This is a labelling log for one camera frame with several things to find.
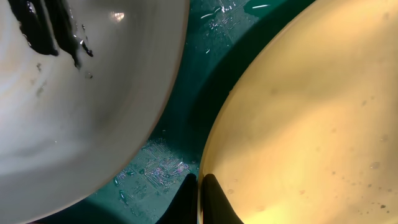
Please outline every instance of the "teal tabletop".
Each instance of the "teal tabletop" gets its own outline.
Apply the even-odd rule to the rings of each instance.
[[[191,0],[180,71],[146,145],[111,182],[39,222],[155,223],[184,177],[198,173],[229,91],[267,43],[312,2]]]

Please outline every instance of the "yellow plate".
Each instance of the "yellow plate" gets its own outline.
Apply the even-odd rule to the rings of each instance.
[[[238,81],[208,138],[250,223],[398,223],[398,1],[318,0]]]

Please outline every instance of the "white plate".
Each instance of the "white plate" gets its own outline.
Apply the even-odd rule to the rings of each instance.
[[[245,224],[398,223],[398,1],[317,0],[257,56],[207,140]]]
[[[50,215],[105,184],[147,139],[177,74],[188,1],[68,2],[94,53],[81,51],[80,72],[64,51],[32,50],[0,1],[0,223]]]

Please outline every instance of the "green surface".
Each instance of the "green surface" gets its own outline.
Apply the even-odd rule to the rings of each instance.
[[[113,181],[41,222],[155,223],[184,177],[197,174],[229,91],[266,44],[313,1],[191,0],[180,71],[147,144]]]

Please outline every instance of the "black liquid streak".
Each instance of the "black liquid streak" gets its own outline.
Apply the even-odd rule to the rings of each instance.
[[[58,55],[51,37],[49,24],[46,21],[41,0],[8,0],[11,10],[21,24],[21,32],[25,35],[30,47],[44,55]],[[81,67],[77,52],[79,44],[89,56],[93,56],[84,40],[78,38],[71,25],[71,16],[66,9],[65,0],[44,0],[52,25],[55,40],[60,48],[72,56],[76,68]],[[30,9],[30,4],[36,8],[36,13]]]

